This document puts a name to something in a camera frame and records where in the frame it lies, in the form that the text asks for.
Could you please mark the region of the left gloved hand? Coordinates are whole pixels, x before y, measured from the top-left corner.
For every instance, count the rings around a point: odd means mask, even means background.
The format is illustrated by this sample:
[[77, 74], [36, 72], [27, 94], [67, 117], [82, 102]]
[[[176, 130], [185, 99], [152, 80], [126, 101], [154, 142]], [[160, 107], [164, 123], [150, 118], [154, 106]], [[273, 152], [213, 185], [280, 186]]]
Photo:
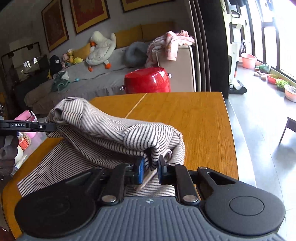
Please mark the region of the left gloved hand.
[[15, 157], [18, 154], [19, 139], [17, 136], [1, 137], [1, 179], [9, 176], [15, 165]]

